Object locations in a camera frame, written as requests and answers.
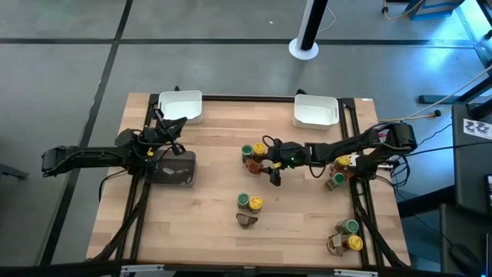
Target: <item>sticker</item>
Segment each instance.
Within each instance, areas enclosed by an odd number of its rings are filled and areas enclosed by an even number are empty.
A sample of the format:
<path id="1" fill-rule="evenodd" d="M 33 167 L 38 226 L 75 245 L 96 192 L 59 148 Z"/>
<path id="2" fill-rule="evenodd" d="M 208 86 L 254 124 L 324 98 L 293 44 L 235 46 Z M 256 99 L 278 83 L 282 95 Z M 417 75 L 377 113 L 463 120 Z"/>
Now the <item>sticker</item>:
<path id="1" fill-rule="evenodd" d="M 492 124 L 463 118 L 463 133 L 492 140 Z"/>

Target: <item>white container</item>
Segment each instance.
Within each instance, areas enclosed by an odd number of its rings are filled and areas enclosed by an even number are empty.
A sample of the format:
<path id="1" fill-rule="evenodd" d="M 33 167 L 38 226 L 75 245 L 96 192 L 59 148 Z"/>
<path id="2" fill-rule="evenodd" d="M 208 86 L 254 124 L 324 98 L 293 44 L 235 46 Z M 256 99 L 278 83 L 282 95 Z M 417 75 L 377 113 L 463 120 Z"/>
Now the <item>white container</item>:
<path id="1" fill-rule="evenodd" d="M 186 117 L 187 124 L 198 124 L 201 122 L 201 92 L 196 90 L 161 92 L 159 108 L 164 114 L 164 119 L 174 120 Z"/>
<path id="2" fill-rule="evenodd" d="M 336 98 L 314 95 L 295 96 L 294 126 L 328 130 L 338 121 L 338 101 Z"/>

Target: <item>gray floor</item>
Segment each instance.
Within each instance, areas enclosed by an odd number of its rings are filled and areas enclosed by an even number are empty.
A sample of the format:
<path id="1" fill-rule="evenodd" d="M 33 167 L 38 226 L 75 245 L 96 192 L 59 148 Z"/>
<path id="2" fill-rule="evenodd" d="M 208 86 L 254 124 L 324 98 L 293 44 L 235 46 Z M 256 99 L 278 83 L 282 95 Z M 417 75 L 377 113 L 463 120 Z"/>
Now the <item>gray floor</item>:
<path id="1" fill-rule="evenodd" d="M 465 5 L 465 15 L 475 15 L 473 0 Z M 123 0 L 1 2 L 0 38 L 113 38 L 124 6 Z M 456 13 L 389 22 L 381 16 L 379 1 L 331 0 L 329 6 L 337 21 L 321 38 L 468 39 Z M 392 15 L 404 9 L 390 7 Z M 298 0 L 134 0 L 123 36 L 293 38 L 303 9 Z M 326 13 L 323 26 L 330 21 Z M 488 30 L 478 19 L 473 25 L 478 38 Z M 0 44 L 0 162 L 30 172 L 23 182 L 0 179 L 0 265 L 35 263 L 64 182 L 64 176 L 41 177 L 40 155 L 56 145 L 78 143 L 109 49 Z M 286 45 L 120 45 L 90 145 L 112 145 L 129 92 L 156 93 L 180 85 L 211 94 L 293 95 L 303 88 L 313 95 L 374 98 L 380 118 L 395 118 L 421 108 L 418 95 L 447 95 L 483 69 L 467 47 L 322 45 L 315 60 L 299 62 Z M 448 110 L 442 107 L 440 118 L 412 122 L 419 140 L 450 122 Z M 451 143 L 448 129 L 421 149 Z M 452 151 L 419 155 L 410 164 L 411 179 L 402 189 L 407 197 L 453 183 Z M 97 186 L 105 174 L 104 169 L 81 171 L 54 262 L 85 257 L 98 208 Z M 436 218 L 423 216 L 438 228 Z M 404 228 L 409 250 L 438 262 L 436 233 L 414 219 L 405 219 Z"/>

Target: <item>white cable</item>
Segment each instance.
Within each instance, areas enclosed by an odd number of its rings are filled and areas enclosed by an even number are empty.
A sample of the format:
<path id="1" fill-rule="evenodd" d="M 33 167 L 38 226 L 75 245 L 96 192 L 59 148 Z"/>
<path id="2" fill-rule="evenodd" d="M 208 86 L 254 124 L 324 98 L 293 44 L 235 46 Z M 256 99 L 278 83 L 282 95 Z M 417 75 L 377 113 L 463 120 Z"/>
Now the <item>white cable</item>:
<path id="1" fill-rule="evenodd" d="M 411 115 L 405 116 L 402 120 L 407 120 L 408 118 L 410 118 L 410 117 L 412 117 L 412 116 L 414 116 L 414 115 L 418 115 L 418 114 L 420 114 L 421 112 L 423 112 L 423 111 L 427 110 L 428 108 L 432 108 L 432 107 L 434 107 L 435 105 L 439 105 L 440 103 L 442 103 L 442 102 L 446 101 L 446 100 L 447 100 L 448 98 L 450 98 L 451 96 L 453 96 L 453 95 L 457 94 L 458 92 L 462 91 L 464 88 L 466 88 L 467 86 L 469 86 L 472 82 L 475 82 L 475 80 L 477 80 L 479 77 L 481 77 L 483 74 L 487 73 L 487 72 L 488 72 L 489 70 L 491 70 L 491 69 L 492 69 L 492 65 L 491 65 L 491 66 L 489 66 L 488 68 L 486 68 L 485 70 L 483 70 L 482 72 L 480 72 L 480 74 L 479 74 L 479 75 L 475 76 L 475 78 L 472 78 L 472 79 L 471 79 L 468 83 L 464 84 L 464 85 L 463 85 L 461 88 L 459 88 L 457 91 L 455 91 L 455 92 L 453 92 L 452 94 L 450 94 L 450 95 L 448 95 L 448 96 L 444 97 L 443 99 L 441 99 L 441 100 L 439 100 L 439 101 L 435 102 L 435 103 L 434 103 L 434 104 L 432 104 L 432 105 L 429 105 L 429 106 L 427 106 L 427 107 L 425 107 L 425 108 L 423 108 L 423 109 L 421 109 L 421 110 L 419 110 L 419 111 L 417 111 L 417 112 L 414 112 L 414 113 L 413 113 L 413 114 L 411 114 Z"/>
<path id="2" fill-rule="evenodd" d="M 335 14 L 330 10 L 330 8 L 326 7 L 326 9 L 331 13 L 331 16 L 333 16 L 333 21 L 330 23 L 330 25 L 327 28 L 323 28 L 323 29 L 317 31 L 318 34 L 321 33 L 322 31 L 326 31 L 329 28 L 331 28 L 331 26 L 333 26 L 333 24 L 337 21 Z"/>

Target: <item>wooden tabletop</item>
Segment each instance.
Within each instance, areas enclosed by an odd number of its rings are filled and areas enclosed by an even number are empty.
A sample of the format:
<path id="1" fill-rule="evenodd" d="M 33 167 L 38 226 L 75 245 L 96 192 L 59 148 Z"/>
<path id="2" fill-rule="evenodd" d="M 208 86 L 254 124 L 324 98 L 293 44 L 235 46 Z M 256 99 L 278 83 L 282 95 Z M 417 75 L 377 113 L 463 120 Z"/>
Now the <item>wooden tabletop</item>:
<path id="1" fill-rule="evenodd" d="M 128 96 L 120 131 L 141 128 L 149 94 Z M 377 123 L 372 99 L 355 99 L 361 131 Z M 348 186 L 330 192 L 324 175 L 314 179 L 308 167 L 284 170 L 282 184 L 268 175 L 252 175 L 241 162 L 241 146 L 270 135 L 284 142 L 336 142 L 340 126 L 328 131 L 295 128 L 293 103 L 203 103 L 203 121 L 186 125 L 181 142 L 196 153 L 198 172 L 192 188 L 151 187 L 138 261 L 183 265 L 256 265 L 280 267 L 361 267 L 357 252 L 328 253 L 326 240 L 339 221 L 353 218 Z M 348 126 L 351 126 L 347 112 Z M 120 168 L 110 169 L 108 174 Z M 379 175 L 389 178 L 388 172 Z M 121 226 L 131 176 L 105 183 L 87 257 L 97 255 Z M 410 259 L 393 189 L 371 181 L 377 225 L 388 245 L 407 264 Z M 249 229 L 237 223 L 236 197 L 246 192 L 263 198 L 258 222 Z M 129 257 L 132 231 L 126 243 Z M 370 261 L 371 237 L 366 230 Z"/>

